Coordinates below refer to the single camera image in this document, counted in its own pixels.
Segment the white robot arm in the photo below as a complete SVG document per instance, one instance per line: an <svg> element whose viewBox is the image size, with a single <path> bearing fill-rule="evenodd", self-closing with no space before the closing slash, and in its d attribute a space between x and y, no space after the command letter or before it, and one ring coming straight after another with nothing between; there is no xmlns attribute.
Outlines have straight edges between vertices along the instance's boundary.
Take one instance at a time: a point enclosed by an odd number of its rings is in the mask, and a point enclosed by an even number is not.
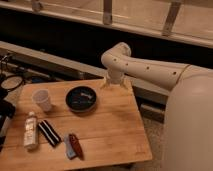
<svg viewBox="0 0 213 171"><path fill-rule="evenodd" d="M213 171L213 69L138 59L120 42L101 55L107 86L126 74L169 91L162 171Z"/></svg>

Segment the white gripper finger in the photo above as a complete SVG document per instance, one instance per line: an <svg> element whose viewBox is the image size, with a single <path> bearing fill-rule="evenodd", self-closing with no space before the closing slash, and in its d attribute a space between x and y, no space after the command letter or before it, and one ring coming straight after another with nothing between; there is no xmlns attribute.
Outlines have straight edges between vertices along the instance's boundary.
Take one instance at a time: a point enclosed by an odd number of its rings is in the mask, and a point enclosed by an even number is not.
<svg viewBox="0 0 213 171"><path fill-rule="evenodd" d="M128 86L124 83L124 82L122 82L121 84L120 84L120 86L123 88L123 89L125 89L125 90L129 90L128 89Z"/></svg>
<svg viewBox="0 0 213 171"><path fill-rule="evenodd" d="M104 89L110 86L110 82L108 79L104 79L103 84L101 85L100 89Z"/></svg>

